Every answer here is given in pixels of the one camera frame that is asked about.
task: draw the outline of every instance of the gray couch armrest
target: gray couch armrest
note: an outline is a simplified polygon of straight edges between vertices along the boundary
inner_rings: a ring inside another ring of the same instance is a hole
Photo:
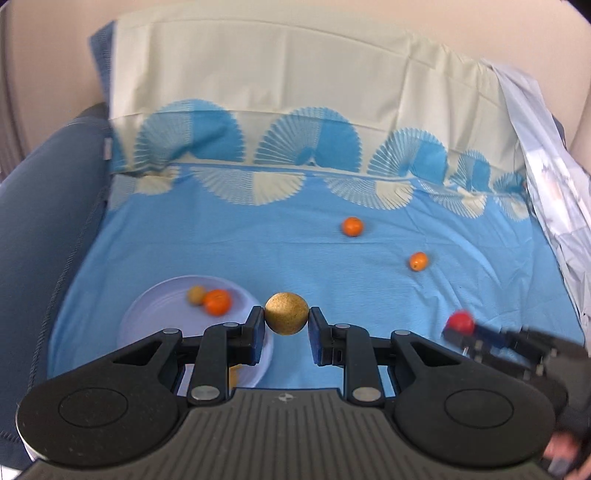
[[[53,323],[105,211],[110,135],[105,109],[86,111],[0,184],[0,464],[11,468],[30,463],[17,405],[46,379]]]

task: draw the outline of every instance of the beige wall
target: beige wall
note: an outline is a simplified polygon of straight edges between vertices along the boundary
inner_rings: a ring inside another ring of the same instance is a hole
[[[591,173],[591,88],[579,128],[570,146],[570,154]]]
[[[12,0],[12,81],[29,147],[35,147],[64,122],[101,100],[87,46],[88,36],[122,12],[162,3],[176,3],[176,0]],[[591,83],[591,27],[567,2],[316,0],[316,3],[394,22],[472,57],[519,66],[538,79],[548,107],[564,124],[567,141],[570,143],[574,138]],[[585,128],[591,132],[591,112]],[[591,151],[591,140],[588,146],[581,140],[588,137],[580,134],[577,139],[577,153],[583,157],[585,150],[580,145]]]

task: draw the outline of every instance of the fan pattern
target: fan pattern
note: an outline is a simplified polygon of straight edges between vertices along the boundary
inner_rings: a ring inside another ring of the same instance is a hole
[[[489,197],[514,221],[530,214],[519,172],[498,172],[477,150],[448,163],[445,146],[417,128],[392,131],[362,169],[362,144],[355,127],[325,107],[305,107],[281,115],[261,138],[251,162],[245,161],[242,131],[219,105],[191,99],[174,102],[149,116],[135,142],[132,163],[122,161],[114,142],[118,171],[109,207],[117,209],[134,193],[169,191],[191,163],[190,177],[217,197],[237,205],[260,206],[302,191],[309,175],[321,178],[333,194],[364,207],[394,210],[417,192],[465,218],[481,216]]]

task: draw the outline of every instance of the gold speckled ball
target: gold speckled ball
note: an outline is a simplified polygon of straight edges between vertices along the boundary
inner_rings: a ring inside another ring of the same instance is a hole
[[[265,321],[279,335],[293,335],[302,330],[308,321],[310,308],[295,293],[275,293],[265,305]]]
[[[187,292],[187,300],[191,305],[199,306],[203,304],[203,298],[207,290],[201,285],[195,285]]]

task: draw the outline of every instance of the red ball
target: red ball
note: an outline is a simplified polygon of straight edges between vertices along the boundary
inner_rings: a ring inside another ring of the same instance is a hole
[[[445,328],[451,328],[464,335],[471,335],[474,333],[476,323],[469,312],[458,310],[448,318]]]

